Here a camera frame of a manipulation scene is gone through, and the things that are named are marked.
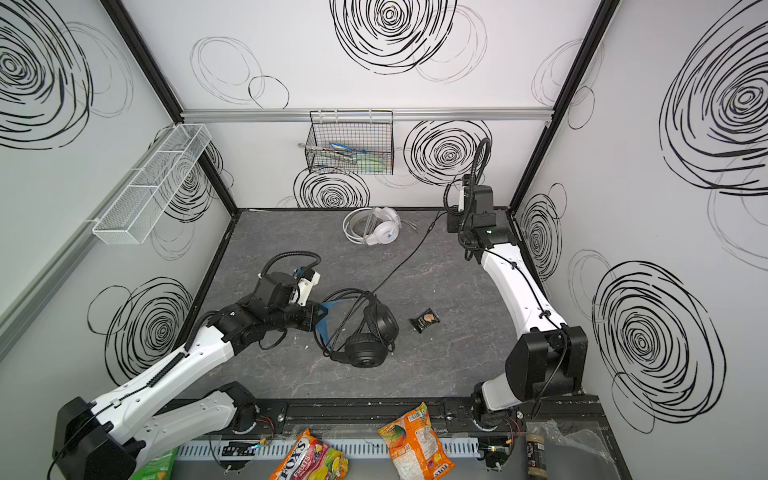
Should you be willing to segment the black blue gaming headset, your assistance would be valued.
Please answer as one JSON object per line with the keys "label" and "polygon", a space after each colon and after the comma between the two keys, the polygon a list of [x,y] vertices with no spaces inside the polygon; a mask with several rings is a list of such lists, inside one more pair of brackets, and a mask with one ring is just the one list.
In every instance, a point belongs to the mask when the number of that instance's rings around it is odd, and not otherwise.
{"label": "black blue gaming headset", "polygon": [[[315,343],[331,361],[362,369],[381,366],[396,348],[395,342],[400,332],[397,319],[391,309],[370,290],[352,287],[337,290],[328,295],[321,305],[330,309],[344,301],[352,301],[353,304],[342,323],[331,334],[318,323],[313,332]],[[362,320],[337,346],[346,324],[359,310],[362,310]]]}

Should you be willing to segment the white gaming headset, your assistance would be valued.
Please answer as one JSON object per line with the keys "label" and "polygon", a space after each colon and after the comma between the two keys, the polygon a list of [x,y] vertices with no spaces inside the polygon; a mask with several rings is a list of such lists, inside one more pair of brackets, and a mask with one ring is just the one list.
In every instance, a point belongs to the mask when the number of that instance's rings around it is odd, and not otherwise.
{"label": "white gaming headset", "polygon": [[342,221],[342,231],[353,244],[364,246],[389,245],[395,242],[406,226],[417,232],[418,226],[403,221],[390,207],[362,207],[353,210]]}

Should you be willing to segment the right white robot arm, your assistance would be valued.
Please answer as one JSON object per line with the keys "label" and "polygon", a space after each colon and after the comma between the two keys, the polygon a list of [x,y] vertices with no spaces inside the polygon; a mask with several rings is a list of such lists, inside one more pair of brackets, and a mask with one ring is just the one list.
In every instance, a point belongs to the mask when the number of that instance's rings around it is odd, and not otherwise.
{"label": "right white robot arm", "polygon": [[517,341],[504,372],[475,387],[476,425],[486,431],[504,423],[519,405],[581,390],[588,339],[583,328],[570,326],[546,300],[528,270],[519,241],[496,223],[493,190],[480,183],[489,163],[492,140],[476,147],[469,172],[462,176],[459,203],[446,205],[447,231],[457,236],[464,258],[475,260],[490,276],[513,320]]}

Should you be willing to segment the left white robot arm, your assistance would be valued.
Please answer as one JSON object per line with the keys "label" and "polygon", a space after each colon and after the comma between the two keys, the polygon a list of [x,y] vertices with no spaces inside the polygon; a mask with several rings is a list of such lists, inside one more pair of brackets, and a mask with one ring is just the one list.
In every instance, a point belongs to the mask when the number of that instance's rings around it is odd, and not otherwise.
{"label": "left white robot arm", "polygon": [[321,258],[292,274],[268,260],[254,291],[196,320],[184,343],[148,370],[91,402],[76,397],[58,412],[50,471],[67,479],[128,479],[153,458],[201,435],[230,430],[247,435],[270,421],[239,382],[221,386],[173,410],[167,404],[205,373],[226,363],[267,333],[311,332],[328,311],[311,300]]}

